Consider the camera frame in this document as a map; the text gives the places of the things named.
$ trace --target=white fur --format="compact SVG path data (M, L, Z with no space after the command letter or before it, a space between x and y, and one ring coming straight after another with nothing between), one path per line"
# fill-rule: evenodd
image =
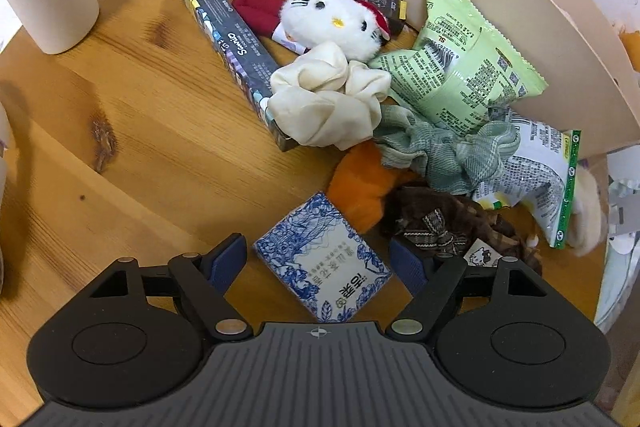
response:
M598 184L593 175L578 166L575 172L574 204L567 229L567 243L574 254L583 256L604 239L604 216L598 197Z
M316 3L324 3L318 9ZM287 0L280 13L280 21L291 40L311 49L323 42L338 45L347 60L367 62L380 49L380 29L376 17L354 0L309 0L307 6ZM342 27L334 24L342 22ZM367 23L362 30L362 23Z

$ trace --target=beige panel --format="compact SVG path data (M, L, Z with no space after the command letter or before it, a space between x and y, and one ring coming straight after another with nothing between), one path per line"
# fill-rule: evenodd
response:
M407 1L409 23L422 26L424 0ZM549 83L541 96L518 102L517 110L560 129L582 129L583 157L640 140L638 120L609 71L552 0L472 1ZM613 50L612 56L616 53L611 45L598 46ZM623 87L633 107L640 108L640 90L627 76Z

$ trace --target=tissue packet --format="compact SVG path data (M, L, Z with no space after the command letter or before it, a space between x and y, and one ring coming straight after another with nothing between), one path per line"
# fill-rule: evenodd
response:
M511 109L492 110L492 118L513 123L520 133L520 145L504 163L504 173L482 182L472 198L487 210L524 204L549 245L564 248L574 200L580 131L562 133Z
M470 0L427 0L427 12L413 50L369 62L391 73L396 102L466 136L489 120L489 107L546 89L544 78Z
M322 192L292 211L254 247L321 323L346 322L391 277Z

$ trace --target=red plush leg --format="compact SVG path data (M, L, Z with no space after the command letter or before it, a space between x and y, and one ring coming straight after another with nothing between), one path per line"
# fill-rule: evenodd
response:
M280 9L286 0L232 0L231 4L256 34L271 37L280 23Z

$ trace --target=green snack bag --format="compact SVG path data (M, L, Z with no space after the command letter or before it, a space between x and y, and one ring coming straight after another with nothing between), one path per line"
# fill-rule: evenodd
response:
M478 185L471 197L487 210L522 203L540 225L549 245L564 248L574 201L580 131L560 132L545 123L527 120L511 109L496 109L495 113L494 120L518 128L520 145L505 160L504 172Z
M460 136L489 121L488 109L537 96L547 84L470 0L427 0L428 19L412 50L380 55L391 96Z

